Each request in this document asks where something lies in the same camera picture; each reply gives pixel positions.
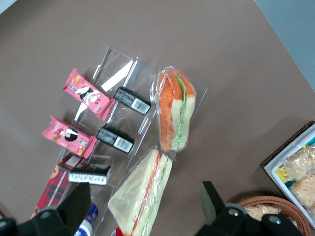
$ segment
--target wicker basket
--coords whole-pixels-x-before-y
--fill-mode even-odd
[[[294,218],[298,228],[305,236],[312,236],[311,228],[305,215],[296,205],[285,199],[273,196],[257,196],[242,199],[238,201],[237,204],[245,208],[257,204],[273,204],[281,209],[281,214]]]

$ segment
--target sandwich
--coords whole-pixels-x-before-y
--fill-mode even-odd
[[[111,197],[108,208],[124,236],[148,236],[158,213],[172,161],[154,148]]]
[[[181,151],[188,140],[196,104],[195,89],[182,70],[168,67],[158,76],[157,96],[162,149]]]

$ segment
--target brown table surface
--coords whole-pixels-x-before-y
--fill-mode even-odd
[[[284,197],[259,164],[315,118],[314,91],[253,0],[19,0],[0,15],[0,46],[0,211],[20,222],[60,152],[41,136],[49,115],[77,109],[61,88],[73,68],[91,77],[105,46],[209,88],[153,236],[191,236],[206,222],[203,180],[225,201]]]

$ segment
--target pink snack package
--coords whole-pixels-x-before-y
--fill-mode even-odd
[[[77,69],[73,69],[63,90],[87,105],[101,120],[106,120],[115,103],[115,99],[100,92]]]
[[[89,158],[97,138],[75,130],[55,116],[50,117],[50,125],[42,132],[42,135],[80,157]]]

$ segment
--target clear plastic display stand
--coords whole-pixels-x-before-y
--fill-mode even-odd
[[[121,86],[127,87],[149,100],[152,107],[146,115],[142,115],[116,101],[109,117],[104,122],[87,109],[85,104],[81,103],[72,123],[72,126],[78,130],[94,136],[100,127],[109,123],[135,139],[133,149],[128,154],[98,142],[89,158],[90,163],[110,165],[112,167],[112,174],[105,186],[91,185],[91,201],[97,205],[99,211],[94,223],[94,236],[109,236],[118,227],[114,217],[108,210],[107,203],[119,186],[121,186],[130,170],[139,162],[140,158],[151,147],[159,144],[158,120],[156,116],[158,73],[159,68],[142,59],[130,58],[108,47],[95,70],[91,83],[103,90],[109,97],[113,97],[117,88]],[[193,119],[208,89],[193,78],[191,78],[191,82],[197,94]],[[62,150],[58,161],[67,154],[66,150]],[[76,184],[72,184],[68,191],[75,186]]]

